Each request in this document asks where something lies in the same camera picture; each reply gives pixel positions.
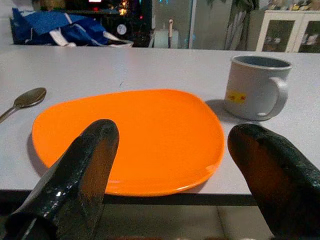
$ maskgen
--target gray mug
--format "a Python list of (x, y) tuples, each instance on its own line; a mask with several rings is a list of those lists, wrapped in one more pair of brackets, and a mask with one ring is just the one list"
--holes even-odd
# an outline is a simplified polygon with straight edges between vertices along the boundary
[(254, 121), (278, 115), (288, 98), (287, 76), (292, 65), (276, 58), (243, 55), (231, 59), (224, 108)]

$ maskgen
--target orange plate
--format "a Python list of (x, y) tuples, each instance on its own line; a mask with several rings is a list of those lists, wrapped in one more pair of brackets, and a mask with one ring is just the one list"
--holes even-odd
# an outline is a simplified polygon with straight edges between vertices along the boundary
[(81, 98), (51, 106), (34, 121), (35, 150), (50, 167), (92, 122), (111, 119), (119, 147), (105, 192), (162, 196), (206, 181), (221, 163), (224, 134), (198, 97), (160, 89)]

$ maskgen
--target table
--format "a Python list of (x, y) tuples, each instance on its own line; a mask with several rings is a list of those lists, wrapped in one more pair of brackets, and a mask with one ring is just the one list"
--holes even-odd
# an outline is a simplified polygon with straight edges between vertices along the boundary
[[(137, 89), (170, 88), (191, 92), (219, 117), (225, 139), (236, 124), (222, 107), (230, 58), (253, 52), (221, 50), (8, 46), (0, 49), (0, 113), (21, 93), (45, 87), (44, 101), (21, 109), (0, 124), (0, 202), (23, 200), (45, 168), (31, 141), (36, 116), (53, 104), (99, 94)], [(317, 53), (256, 53), (290, 61), (289, 98), (276, 117), (259, 122), (288, 138), (320, 168), (320, 68)], [(254, 205), (245, 179), (225, 144), (217, 172), (204, 184), (163, 197), (106, 195), (105, 203)]]

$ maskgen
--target bag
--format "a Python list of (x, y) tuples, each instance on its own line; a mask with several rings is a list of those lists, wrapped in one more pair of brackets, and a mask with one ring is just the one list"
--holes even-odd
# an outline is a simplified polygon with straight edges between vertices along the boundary
[(121, 40), (93, 18), (57, 11), (19, 11), (12, 8), (14, 44), (99, 46), (130, 48), (132, 41)]

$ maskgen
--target cabinet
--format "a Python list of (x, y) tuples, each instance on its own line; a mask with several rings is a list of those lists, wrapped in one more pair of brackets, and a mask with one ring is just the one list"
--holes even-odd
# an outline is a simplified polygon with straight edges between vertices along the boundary
[(320, 12), (265, 11), (256, 51), (320, 53)]

